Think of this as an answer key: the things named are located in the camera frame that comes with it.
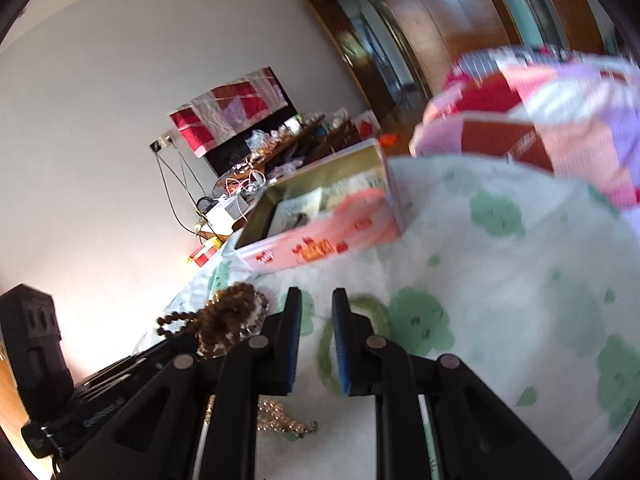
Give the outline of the red white carton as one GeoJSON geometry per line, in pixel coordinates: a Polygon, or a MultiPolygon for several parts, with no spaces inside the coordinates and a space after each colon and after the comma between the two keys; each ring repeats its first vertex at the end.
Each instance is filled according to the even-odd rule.
{"type": "Polygon", "coordinates": [[[202,266],[205,266],[214,255],[216,255],[220,248],[221,244],[218,240],[206,240],[204,244],[201,244],[200,247],[196,248],[194,252],[192,252],[188,258],[188,263],[195,264],[201,268],[202,266]]]}

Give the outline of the white box device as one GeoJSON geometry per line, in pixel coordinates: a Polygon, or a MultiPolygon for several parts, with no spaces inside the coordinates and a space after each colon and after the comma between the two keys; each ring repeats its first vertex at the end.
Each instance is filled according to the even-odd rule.
{"type": "Polygon", "coordinates": [[[242,196],[231,195],[218,200],[206,218],[214,232],[228,235],[233,232],[235,222],[244,219],[249,211],[250,205],[242,196]]]}

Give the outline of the white cloth green clouds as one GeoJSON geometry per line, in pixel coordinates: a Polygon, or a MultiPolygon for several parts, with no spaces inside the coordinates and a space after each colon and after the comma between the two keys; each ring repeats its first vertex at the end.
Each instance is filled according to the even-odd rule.
{"type": "Polygon", "coordinates": [[[374,404],[329,393],[316,353],[331,294],[378,297],[392,339],[450,352],[482,378],[576,479],[591,477],[639,401],[639,242],[626,214],[590,185],[469,156],[390,161],[406,222],[395,243],[273,274],[231,249],[171,301],[198,310],[217,289],[252,283],[279,311],[303,294],[294,391],[285,411],[317,431],[263,432],[263,479],[371,479],[374,404]]]}

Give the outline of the pink cookie tin box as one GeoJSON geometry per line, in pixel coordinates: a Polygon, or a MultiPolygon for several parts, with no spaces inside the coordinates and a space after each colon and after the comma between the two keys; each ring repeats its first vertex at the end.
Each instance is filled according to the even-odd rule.
{"type": "Polygon", "coordinates": [[[234,252],[254,272],[273,273],[388,244],[403,230],[390,165],[371,139],[270,185],[234,252]]]}

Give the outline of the black television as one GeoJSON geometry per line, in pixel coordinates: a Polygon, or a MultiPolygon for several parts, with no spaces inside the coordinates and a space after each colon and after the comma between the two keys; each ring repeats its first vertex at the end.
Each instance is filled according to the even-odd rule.
{"type": "Polygon", "coordinates": [[[231,136],[225,133],[224,142],[219,142],[204,156],[218,177],[250,154],[246,141],[255,130],[270,133],[297,114],[270,67],[213,88],[212,93],[222,117],[231,127],[231,136]]]}

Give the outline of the wooden tv cabinet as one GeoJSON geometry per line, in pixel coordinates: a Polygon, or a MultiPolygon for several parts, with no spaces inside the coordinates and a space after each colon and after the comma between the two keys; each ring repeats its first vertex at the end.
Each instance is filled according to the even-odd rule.
{"type": "Polygon", "coordinates": [[[231,168],[218,178],[217,184],[224,184],[232,179],[243,180],[252,171],[260,171],[266,176],[279,164],[294,158],[300,158],[306,166],[344,148],[350,148],[360,141],[360,133],[350,118],[337,127],[330,128],[321,116],[306,125],[297,136],[290,136],[288,140],[277,144],[269,153],[254,162],[245,157],[239,162],[239,170],[231,168]]]}

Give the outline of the red plastic bag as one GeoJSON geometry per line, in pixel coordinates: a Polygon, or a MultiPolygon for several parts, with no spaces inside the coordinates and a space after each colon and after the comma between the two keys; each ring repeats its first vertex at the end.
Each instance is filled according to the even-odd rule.
{"type": "Polygon", "coordinates": [[[378,136],[378,142],[384,146],[395,145],[400,140],[400,135],[397,133],[381,133],[378,136]]]}

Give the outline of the patchwork cloth on television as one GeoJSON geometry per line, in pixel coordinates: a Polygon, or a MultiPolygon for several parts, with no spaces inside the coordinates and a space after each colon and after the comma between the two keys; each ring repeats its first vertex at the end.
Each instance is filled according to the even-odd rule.
{"type": "Polygon", "coordinates": [[[288,106],[270,67],[210,89],[169,113],[197,158],[288,106]]]}

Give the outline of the patchwork pink red quilt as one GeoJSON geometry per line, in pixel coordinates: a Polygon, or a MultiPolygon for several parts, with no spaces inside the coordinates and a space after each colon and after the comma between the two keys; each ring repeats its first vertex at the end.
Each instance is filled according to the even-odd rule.
{"type": "Polygon", "coordinates": [[[428,102],[412,156],[473,153],[584,180],[639,205],[639,67],[555,47],[462,54],[428,102]]]}

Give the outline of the wooden door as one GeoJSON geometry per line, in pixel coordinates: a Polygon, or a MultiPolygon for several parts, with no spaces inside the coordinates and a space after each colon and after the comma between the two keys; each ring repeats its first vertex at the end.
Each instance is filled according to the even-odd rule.
{"type": "Polygon", "coordinates": [[[401,85],[367,0],[308,0],[382,126],[398,119],[401,85]]]}

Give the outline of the wooden wardrobe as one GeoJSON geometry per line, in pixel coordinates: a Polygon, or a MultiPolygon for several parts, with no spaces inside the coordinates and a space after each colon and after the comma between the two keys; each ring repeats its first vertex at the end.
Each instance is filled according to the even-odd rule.
{"type": "Polygon", "coordinates": [[[399,32],[401,53],[422,93],[440,89],[460,54],[524,39],[506,0],[381,0],[376,7],[399,32]]]}

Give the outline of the wall power socket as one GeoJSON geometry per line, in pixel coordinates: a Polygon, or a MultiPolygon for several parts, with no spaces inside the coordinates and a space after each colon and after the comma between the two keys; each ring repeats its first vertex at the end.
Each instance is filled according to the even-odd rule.
{"type": "Polygon", "coordinates": [[[159,136],[155,141],[153,141],[149,148],[154,153],[157,154],[164,148],[168,148],[174,144],[174,140],[172,140],[172,136],[170,134],[164,134],[163,136],[159,136]]]}

